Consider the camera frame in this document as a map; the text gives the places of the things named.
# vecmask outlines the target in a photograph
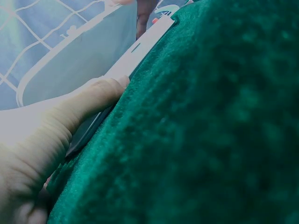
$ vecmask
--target skin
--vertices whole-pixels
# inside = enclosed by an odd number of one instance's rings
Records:
[[[46,223],[50,198],[44,183],[72,135],[87,117],[117,101],[128,84],[128,77],[93,79],[70,94],[0,111],[0,223]]]
[[[112,0],[116,4],[127,5],[134,0]],[[137,0],[137,34],[136,38],[144,34],[150,14],[157,6],[158,0]]]

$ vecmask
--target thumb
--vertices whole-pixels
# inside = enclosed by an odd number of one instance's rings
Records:
[[[72,134],[88,117],[116,102],[129,84],[127,76],[115,79],[95,78],[75,91],[52,99],[47,115],[54,117]]]

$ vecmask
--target green fabric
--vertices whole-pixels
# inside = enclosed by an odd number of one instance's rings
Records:
[[[202,0],[56,171],[50,224],[298,224],[299,1]]]

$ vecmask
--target finger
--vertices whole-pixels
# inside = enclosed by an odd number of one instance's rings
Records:
[[[65,95],[49,113],[71,133],[89,116],[115,103],[129,84],[127,76],[115,79],[93,79]]]
[[[136,34],[137,39],[145,33],[149,17],[150,17],[149,14],[140,14],[140,15],[138,15],[137,34]]]

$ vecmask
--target blue patterned fabric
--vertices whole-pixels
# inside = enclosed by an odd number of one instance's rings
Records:
[[[177,1],[184,2],[160,5]],[[0,110],[18,107],[17,87],[29,69],[104,10],[103,0],[0,0]]]

